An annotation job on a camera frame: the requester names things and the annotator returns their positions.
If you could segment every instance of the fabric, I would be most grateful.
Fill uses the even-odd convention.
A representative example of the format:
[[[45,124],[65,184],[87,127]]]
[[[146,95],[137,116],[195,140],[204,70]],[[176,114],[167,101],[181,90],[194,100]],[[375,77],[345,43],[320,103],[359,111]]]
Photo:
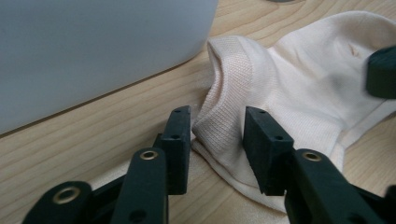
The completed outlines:
[[[396,45],[396,22],[369,12],[346,12],[312,23],[265,49],[242,36],[209,40],[214,83],[193,123],[198,151],[230,185],[250,199],[285,212],[283,197],[261,195],[242,148],[245,107],[268,111],[294,138],[342,170],[344,151],[396,101],[364,91],[365,62]]]

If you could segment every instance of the black object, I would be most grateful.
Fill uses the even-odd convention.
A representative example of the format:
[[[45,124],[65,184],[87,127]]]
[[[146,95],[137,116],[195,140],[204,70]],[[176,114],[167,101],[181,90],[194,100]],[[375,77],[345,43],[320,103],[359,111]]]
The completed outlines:
[[[375,97],[396,99],[396,46],[380,49],[369,57],[366,90]]]
[[[294,150],[267,112],[247,107],[243,144],[261,191],[286,191],[291,224],[396,223],[396,186],[381,198],[350,185],[325,155]]]
[[[190,107],[175,109],[153,147],[137,151],[128,172],[92,191],[70,181],[47,191],[24,224],[168,223],[168,195],[187,191]]]

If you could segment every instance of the table surface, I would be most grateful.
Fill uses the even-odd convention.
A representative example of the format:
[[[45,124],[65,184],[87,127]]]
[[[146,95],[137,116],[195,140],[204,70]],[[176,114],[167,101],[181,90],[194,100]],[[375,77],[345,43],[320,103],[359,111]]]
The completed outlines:
[[[244,35],[271,47],[283,35],[349,10],[396,20],[392,0],[219,0],[210,36]],[[192,60],[85,105],[0,136],[0,223],[23,219],[36,200],[67,180],[124,171],[151,146],[173,108],[199,110],[213,81],[206,49]],[[376,125],[346,152],[346,178],[379,195],[396,183],[396,116]],[[191,154],[189,192],[170,197],[170,223],[277,223],[284,214],[254,203]]]

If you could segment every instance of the gray plastic container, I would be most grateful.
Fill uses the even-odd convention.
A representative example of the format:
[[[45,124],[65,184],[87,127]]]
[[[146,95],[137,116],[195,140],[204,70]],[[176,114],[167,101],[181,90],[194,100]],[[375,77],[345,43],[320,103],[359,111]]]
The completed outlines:
[[[186,62],[217,3],[0,1],[0,134]]]

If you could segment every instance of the wood grain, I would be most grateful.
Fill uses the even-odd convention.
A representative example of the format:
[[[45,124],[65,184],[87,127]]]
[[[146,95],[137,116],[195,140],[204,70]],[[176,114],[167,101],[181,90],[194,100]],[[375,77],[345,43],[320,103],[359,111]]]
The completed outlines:
[[[220,0],[211,36],[245,35],[265,47],[321,18],[349,10],[396,20],[392,0]],[[66,180],[91,181],[126,164],[151,145],[169,112],[199,110],[212,83],[203,48],[195,58],[159,76],[114,92],[0,138],[0,223],[15,223],[49,188]],[[396,117],[378,124],[346,153],[346,177],[382,194],[396,183]],[[283,214],[245,198],[196,155],[189,193],[170,199],[171,223],[277,223]]]

